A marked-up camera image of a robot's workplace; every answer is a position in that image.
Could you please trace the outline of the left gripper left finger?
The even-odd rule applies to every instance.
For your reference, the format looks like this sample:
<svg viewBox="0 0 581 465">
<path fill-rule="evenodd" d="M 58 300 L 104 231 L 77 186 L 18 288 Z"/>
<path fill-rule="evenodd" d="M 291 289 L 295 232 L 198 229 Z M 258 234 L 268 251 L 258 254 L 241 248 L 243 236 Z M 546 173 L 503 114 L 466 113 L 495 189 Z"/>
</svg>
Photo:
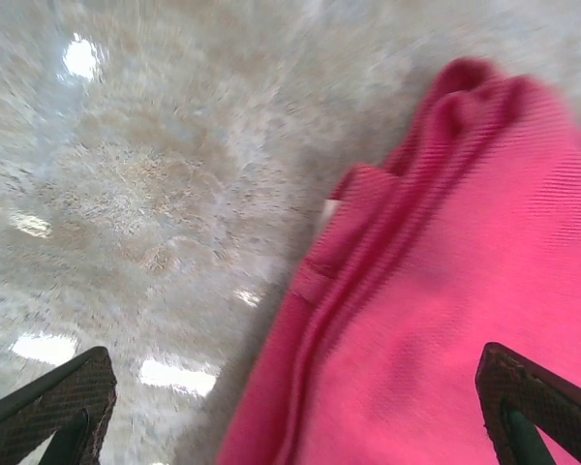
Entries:
<svg viewBox="0 0 581 465">
<path fill-rule="evenodd" d="M 75 356 L 0 399 L 0 465 L 19 465 L 44 441 L 38 465 L 100 465 L 115 402 L 107 348 Z"/>
</svg>

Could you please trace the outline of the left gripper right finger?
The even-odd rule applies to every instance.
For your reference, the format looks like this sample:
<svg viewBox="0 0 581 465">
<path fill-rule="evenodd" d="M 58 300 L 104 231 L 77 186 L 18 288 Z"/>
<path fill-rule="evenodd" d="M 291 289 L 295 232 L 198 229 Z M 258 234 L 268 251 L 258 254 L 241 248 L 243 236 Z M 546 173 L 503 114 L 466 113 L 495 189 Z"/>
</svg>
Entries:
<svg viewBox="0 0 581 465">
<path fill-rule="evenodd" d="M 557 465 L 548 436 L 581 464 L 581 388 L 496 342 L 475 375 L 484 426 L 500 465 Z"/>
</svg>

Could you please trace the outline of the pink long pants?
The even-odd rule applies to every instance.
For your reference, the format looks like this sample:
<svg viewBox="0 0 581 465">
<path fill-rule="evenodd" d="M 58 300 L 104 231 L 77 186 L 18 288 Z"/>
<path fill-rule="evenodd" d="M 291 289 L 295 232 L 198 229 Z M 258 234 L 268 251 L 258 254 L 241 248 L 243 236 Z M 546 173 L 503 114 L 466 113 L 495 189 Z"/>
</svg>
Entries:
<svg viewBox="0 0 581 465">
<path fill-rule="evenodd" d="M 581 387 L 581 127 L 549 87 L 450 62 L 332 198 L 217 465 L 489 465 L 491 341 Z"/>
</svg>

